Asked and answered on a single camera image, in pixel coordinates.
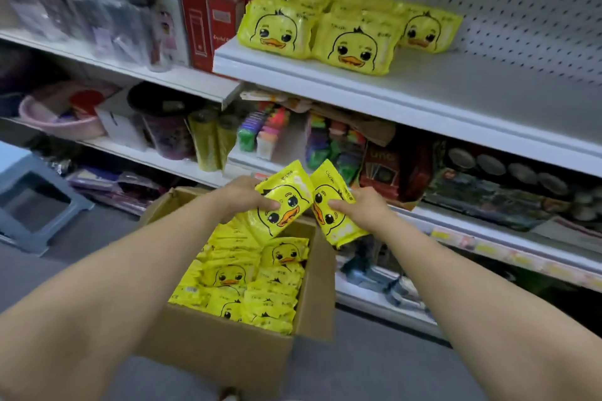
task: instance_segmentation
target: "hand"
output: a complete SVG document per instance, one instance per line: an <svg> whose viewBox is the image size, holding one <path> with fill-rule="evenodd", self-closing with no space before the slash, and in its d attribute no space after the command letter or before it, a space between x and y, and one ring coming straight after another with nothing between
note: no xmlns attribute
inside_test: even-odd
<svg viewBox="0 0 602 401"><path fill-rule="evenodd" d="M377 234L391 216L397 216L380 193L372 187L355 189L353 197L356 200L354 204L343 200L330 200L328 206L349 216L359 227L373 234Z"/></svg>
<svg viewBox="0 0 602 401"><path fill-rule="evenodd" d="M227 223L234 215L252 209L275 211L280 208L278 201L270 200L255 190L260 182L250 176L241 176L211 192L210 195L214 195L215 204L221 212L221 223Z"/></svg>

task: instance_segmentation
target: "open cardboard box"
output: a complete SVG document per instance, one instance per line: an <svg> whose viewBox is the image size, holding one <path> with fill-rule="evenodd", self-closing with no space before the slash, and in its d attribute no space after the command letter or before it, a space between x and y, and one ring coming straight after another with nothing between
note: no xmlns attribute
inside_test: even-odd
<svg viewBox="0 0 602 401"><path fill-rule="evenodd" d="M147 209L140 223L153 223L206 192L190 187L172 189ZM291 336L168 304L166 300L136 353L200 374L223 387L277 397L294 336L332 339L336 269L335 251L313 219L300 217L280 236L309 238L311 248Z"/></svg>

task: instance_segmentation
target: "person's right arm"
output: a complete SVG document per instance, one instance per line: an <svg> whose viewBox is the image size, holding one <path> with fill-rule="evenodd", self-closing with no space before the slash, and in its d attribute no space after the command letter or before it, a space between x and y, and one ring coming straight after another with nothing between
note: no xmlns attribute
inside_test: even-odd
<svg viewBox="0 0 602 401"><path fill-rule="evenodd" d="M602 400L598 336L427 237L371 187L354 196L329 204L388 245L491 400Z"/></svg>

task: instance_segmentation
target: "blue plastic stool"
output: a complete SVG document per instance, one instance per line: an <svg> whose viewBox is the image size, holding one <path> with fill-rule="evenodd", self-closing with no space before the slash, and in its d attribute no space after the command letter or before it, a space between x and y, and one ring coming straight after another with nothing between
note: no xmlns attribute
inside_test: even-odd
<svg viewBox="0 0 602 401"><path fill-rule="evenodd" d="M15 245L27 253L41 256L48 250L48 241L80 211L91 210L94 203L75 192L54 170L27 149L0 142L0 195L4 194L28 174L49 182L71 199L69 206L40 230L31 232L0 207L0 240Z"/></svg>

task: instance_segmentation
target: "floor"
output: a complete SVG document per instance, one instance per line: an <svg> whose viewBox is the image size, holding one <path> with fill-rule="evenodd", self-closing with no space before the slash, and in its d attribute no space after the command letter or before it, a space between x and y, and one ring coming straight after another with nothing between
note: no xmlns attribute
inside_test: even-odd
<svg viewBox="0 0 602 401"><path fill-rule="evenodd" d="M21 202L15 214L39 220L51 208L48 204ZM97 205L62 230L43 258L0 244L0 311L68 264L133 231L136 223L134 216ZM105 399L213 401L216 392L216 387L191 373L132 357L120 369ZM337 311L335 342L297 340L283 399L481 401L486 398L453 350Z"/></svg>

